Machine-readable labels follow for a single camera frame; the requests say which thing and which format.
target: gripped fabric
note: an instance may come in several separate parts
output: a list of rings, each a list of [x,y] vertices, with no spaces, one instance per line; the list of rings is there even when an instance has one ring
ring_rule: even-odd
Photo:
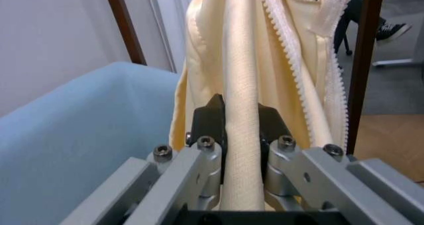
[[[333,35],[349,0],[192,0],[169,142],[184,147],[194,109],[224,96],[228,153],[220,209],[262,210],[258,103],[302,148],[345,145],[346,97]]]

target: zipper teeth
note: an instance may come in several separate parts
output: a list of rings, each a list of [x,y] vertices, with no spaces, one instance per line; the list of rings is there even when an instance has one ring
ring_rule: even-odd
[[[280,41],[281,46],[283,47],[283,51],[285,52],[285,57],[288,59],[288,64],[290,65],[290,69],[294,77],[297,94],[299,95],[300,104],[302,106],[303,114],[305,117],[306,127],[308,129],[308,134],[309,134],[310,146],[313,147],[315,146],[315,137],[314,137],[314,132],[311,126],[312,124],[311,116],[310,116],[309,108],[306,102],[305,90],[304,90],[302,79],[301,79],[301,72],[300,72],[301,65],[298,63],[300,62],[300,58],[297,61],[295,60],[295,58],[298,58],[296,57],[296,52],[295,52],[296,43],[293,42],[293,40],[289,40],[289,37],[285,35],[284,31],[282,31],[282,28],[283,28],[282,25],[277,26],[277,24],[280,24],[280,22],[278,22],[277,20],[279,18],[276,17],[274,15],[275,13],[270,10],[269,8],[270,0],[261,0],[261,1],[264,6],[265,13],[267,17],[271,20],[271,24],[273,25],[273,28],[276,31],[276,34],[278,35],[278,41]]]
[[[344,11],[348,7],[348,3],[349,1],[345,2],[345,5],[343,6],[343,10],[341,11],[336,22],[339,22],[340,19],[342,18]],[[339,68],[339,62],[337,61],[337,55],[333,50],[334,48],[333,36],[330,37],[329,42],[330,44],[328,44],[327,51],[330,52],[329,55],[330,55],[331,64],[328,65],[328,67],[330,67],[330,75],[334,76],[332,77],[332,80],[330,80],[330,82],[334,82],[334,84],[332,87],[331,86],[328,87],[330,91],[326,91],[325,95],[326,95],[326,98],[329,98],[327,95],[333,95],[331,97],[331,99],[333,100],[332,105],[340,105],[340,107],[338,107],[338,110],[337,110],[338,113],[337,113],[336,121],[343,122],[342,129],[340,130],[340,134],[341,134],[340,138],[341,138],[341,141],[343,142],[343,150],[346,152],[347,146],[348,146],[348,133],[349,133],[349,116],[348,116],[348,102],[346,98],[346,89],[345,89],[345,84],[343,83],[342,71]],[[339,104],[339,102],[336,101],[336,99],[341,100],[342,101],[341,104]]]
[[[335,100],[336,98],[339,98],[342,100],[341,103],[341,108],[339,109],[339,113],[341,115],[342,118],[340,118],[340,120],[343,121],[343,128],[341,131],[341,138],[343,140],[343,150],[346,152],[347,150],[347,145],[348,145],[348,132],[349,132],[349,117],[348,117],[348,103],[347,103],[347,99],[346,99],[346,91],[345,91],[345,85],[343,83],[343,78],[342,78],[342,72],[339,68],[339,63],[337,61],[336,58],[336,53],[331,50],[331,67],[333,67],[334,69],[334,73],[336,74],[336,78],[334,80],[335,84],[334,87],[330,87],[330,89],[333,90],[333,95],[338,95],[338,96],[334,96],[333,100]]]

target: chair leg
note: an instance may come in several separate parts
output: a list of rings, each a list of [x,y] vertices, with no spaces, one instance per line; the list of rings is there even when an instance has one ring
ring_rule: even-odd
[[[345,36],[343,37],[343,42],[345,43],[345,48],[346,48],[346,55],[352,55],[352,50],[350,50],[350,48],[349,48],[349,43],[348,43],[348,38],[347,38],[347,36],[346,36],[346,34],[345,34]]]

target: light blue fabric bin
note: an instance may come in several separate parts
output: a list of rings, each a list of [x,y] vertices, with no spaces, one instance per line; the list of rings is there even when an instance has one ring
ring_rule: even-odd
[[[113,63],[1,118],[0,224],[57,224],[130,156],[167,143],[177,80]]]

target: gray floor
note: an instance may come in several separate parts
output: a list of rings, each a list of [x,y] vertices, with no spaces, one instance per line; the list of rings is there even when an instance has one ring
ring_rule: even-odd
[[[373,61],[406,59],[413,55],[417,36],[424,19],[424,0],[383,0],[381,16],[390,23],[408,23],[413,27],[396,41],[375,46]],[[351,23],[347,32],[354,51],[357,25]],[[345,54],[342,44],[339,64],[344,68],[345,86],[349,91],[353,56]],[[424,114],[424,82],[421,65],[407,67],[371,67],[363,114]]]

